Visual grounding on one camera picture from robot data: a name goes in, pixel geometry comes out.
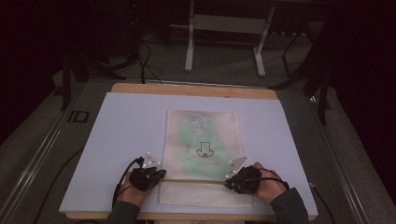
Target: sleeve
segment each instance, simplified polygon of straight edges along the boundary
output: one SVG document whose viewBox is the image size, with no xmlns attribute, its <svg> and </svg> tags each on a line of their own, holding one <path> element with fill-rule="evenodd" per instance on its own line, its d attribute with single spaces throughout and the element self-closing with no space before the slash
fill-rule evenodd
<svg viewBox="0 0 396 224">
<path fill-rule="evenodd" d="M 118 201 L 107 217 L 106 224 L 134 224 L 140 208 L 132 203 Z"/>
<path fill-rule="evenodd" d="M 303 199 L 296 188 L 277 196 L 271 202 L 276 214 L 277 224 L 306 224 L 308 223 L 308 212 Z"/>
</svg>

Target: hand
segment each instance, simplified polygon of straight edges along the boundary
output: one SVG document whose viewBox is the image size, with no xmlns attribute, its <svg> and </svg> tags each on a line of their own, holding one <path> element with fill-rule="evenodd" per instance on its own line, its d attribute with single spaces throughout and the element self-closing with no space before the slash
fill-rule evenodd
<svg viewBox="0 0 396 224">
<path fill-rule="evenodd" d="M 264 167 L 259 163 L 256 162 L 253 164 L 253 167 L 256 169 L 263 169 Z M 262 177 L 272 177 L 272 178 L 279 178 L 275 174 L 266 171 L 260 170 L 262 173 Z M 260 183 L 259 189 L 254 194 L 254 196 L 260 198 L 265 203 L 271 203 L 271 201 L 286 191 L 285 186 L 282 183 L 279 183 L 274 180 L 262 180 Z"/>
<path fill-rule="evenodd" d="M 124 201 L 127 203 L 133 203 L 138 207 L 142 207 L 143 202 L 150 195 L 154 188 L 148 191 L 141 191 L 132 186 L 129 182 L 129 176 L 131 172 L 128 172 L 125 176 L 125 182 L 120 186 L 120 195 L 117 197 L 117 201 Z"/>
</svg>

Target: white metal table leg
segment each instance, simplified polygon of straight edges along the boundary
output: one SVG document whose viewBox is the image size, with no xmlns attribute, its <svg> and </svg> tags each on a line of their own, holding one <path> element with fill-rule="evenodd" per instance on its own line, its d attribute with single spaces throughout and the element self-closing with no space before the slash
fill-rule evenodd
<svg viewBox="0 0 396 224">
<path fill-rule="evenodd" d="M 190 0 L 190 25 L 189 25 L 189 45 L 187 47 L 186 72 L 192 71 L 192 59 L 194 56 L 194 1 Z"/>
<path fill-rule="evenodd" d="M 265 77 L 264 65 L 262 63 L 262 46 L 264 45 L 265 37 L 267 37 L 268 28 L 271 24 L 274 11 L 275 11 L 275 7 L 271 7 L 267 19 L 262 27 L 262 34 L 261 34 L 262 38 L 260 39 L 260 43 L 257 47 L 253 48 L 254 58 L 256 60 L 257 72 L 259 74 L 259 77 Z"/>
</svg>

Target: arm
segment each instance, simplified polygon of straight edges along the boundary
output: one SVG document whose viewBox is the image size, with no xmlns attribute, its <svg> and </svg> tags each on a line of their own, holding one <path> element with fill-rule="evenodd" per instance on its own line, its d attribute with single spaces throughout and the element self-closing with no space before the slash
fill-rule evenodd
<svg viewBox="0 0 396 224">
<path fill-rule="evenodd" d="M 253 167 L 260 170 L 262 177 L 277 178 L 272 172 L 263 170 L 261 164 L 254 163 Z M 269 203 L 276 214 L 278 224 L 305 224 L 308 223 L 308 213 L 303 199 L 297 189 L 286 190 L 282 183 L 271 180 L 261 182 L 255 196 Z"/>
<path fill-rule="evenodd" d="M 149 189 L 148 191 L 140 191 L 132 186 L 132 184 L 127 181 L 130 175 L 131 173 L 126 175 L 126 180 L 120 187 L 120 194 L 117 197 L 117 201 L 114 204 L 110 215 L 107 217 L 107 224 L 134 223 L 143 202 L 152 192 L 152 189 Z"/>
</svg>

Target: black device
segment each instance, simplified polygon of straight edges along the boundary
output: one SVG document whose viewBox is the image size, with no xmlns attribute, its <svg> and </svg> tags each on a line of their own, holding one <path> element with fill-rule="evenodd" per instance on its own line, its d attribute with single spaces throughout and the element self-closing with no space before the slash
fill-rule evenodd
<svg viewBox="0 0 396 224">
<path fill-rule="evenodd" d="M 165 177 L 165 174 L 166 174 L 165 170 L 157 171 L 156 167 L 150 167 L 150 168 L 144 169 L 143 168 L 144 161 L 145 161 L 145 159 L 143 159 L 143 157 L 135 159 L 125 169 L 125 171 L 120 179 L 120 182 L 117 184 L 116 189 L 114 190 L 113 204 L 112 204 L 113 206 L 117 200 L 117 197 L 122 193 L 122 191 L 120 191 L 122 180 L 125 178 L 126 174 L 128 173 L 129 169 L 131 168 L 131 166 L 134 165 L 135 163 L 137 163 L 139 165 L 139 168 L 134 168 L 132 170 L 132 173 L 128 179 L 128 181 L 131 183 L 131 186 L 129 186 L 129 187 L 134 186 L 138 190 L 147 191 L 148 189 L 151 189 L 152 187 L 158 185 L 160 180 Z"/>
<path fill-rule="evenodd" d="M 270 170 L 266 170 L 266 171 L 269 171 L 275 174 L 277 177 L 279 177 L 279 175 L 277 175 L 276 173 Z M 242 167 L 241 170 L 236 175 L 225 181 L 224 186 L 227 187 L 228 189 L 233 189 L 235 192 L 240 194 L 253 194 L 257 192 L 260 183 L 263 180 L 278 181 L 282 183 L 286 189 L 289 189 L 289 184 L 283 181 L 280 177 L 279 178 L 262 177 L 262 173 L 260 172 L 260 169 L 257 169 L 253 166 Z"/>
</svg>

